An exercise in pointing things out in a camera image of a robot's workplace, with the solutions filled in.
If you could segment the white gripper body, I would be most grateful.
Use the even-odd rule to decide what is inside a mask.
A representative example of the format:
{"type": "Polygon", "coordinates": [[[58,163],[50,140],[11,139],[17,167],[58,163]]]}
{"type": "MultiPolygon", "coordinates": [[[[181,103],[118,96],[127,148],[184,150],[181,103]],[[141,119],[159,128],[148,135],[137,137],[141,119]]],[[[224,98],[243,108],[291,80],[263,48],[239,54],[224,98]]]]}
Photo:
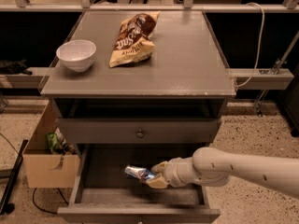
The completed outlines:
{"type": "Polygon", "coordinates": [[[173,188],[184,187],[188,184],[198,184],[200,173],[195,170],[192,158],[174,158],[164,167],[164,179],[173,188]]]}

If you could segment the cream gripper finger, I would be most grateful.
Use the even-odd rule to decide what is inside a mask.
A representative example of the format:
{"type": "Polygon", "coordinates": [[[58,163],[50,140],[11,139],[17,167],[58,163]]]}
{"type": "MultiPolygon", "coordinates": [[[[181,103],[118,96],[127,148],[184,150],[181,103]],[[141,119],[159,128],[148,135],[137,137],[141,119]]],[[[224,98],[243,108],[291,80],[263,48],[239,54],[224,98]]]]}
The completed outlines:
{"type": "Polygon", "coordinates": [[[159,174],[159,173],[162,173],[164,171],[164,168],[166,167],[166,165],[168,164],[167,161],[162,161],[156,165],[154,165],[152,168],[151,168],[151,171],[155,174],[159,174]]]}
{"type": "Polygon", "coordinates": [[[168,187],[168,182],[165,180],[162,174],[157,174],[146,181],[146,183],[152,189],[166,189],[168,187]]]}

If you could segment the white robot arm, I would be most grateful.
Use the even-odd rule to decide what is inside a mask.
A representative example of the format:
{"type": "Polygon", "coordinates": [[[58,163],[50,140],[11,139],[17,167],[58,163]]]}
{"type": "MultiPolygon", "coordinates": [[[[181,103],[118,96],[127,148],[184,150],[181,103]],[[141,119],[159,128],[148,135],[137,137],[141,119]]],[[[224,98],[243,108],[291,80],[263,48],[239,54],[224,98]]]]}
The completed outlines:
{"type": "Polygon", "coordinates": [[[152,167],[156,176],[146,183],[153,189],[189,184],[219,187],[235,176],[293,198],[299,197],[299,160],[233,154],[201,147],[189,158],[174,158],[152,167]]]}

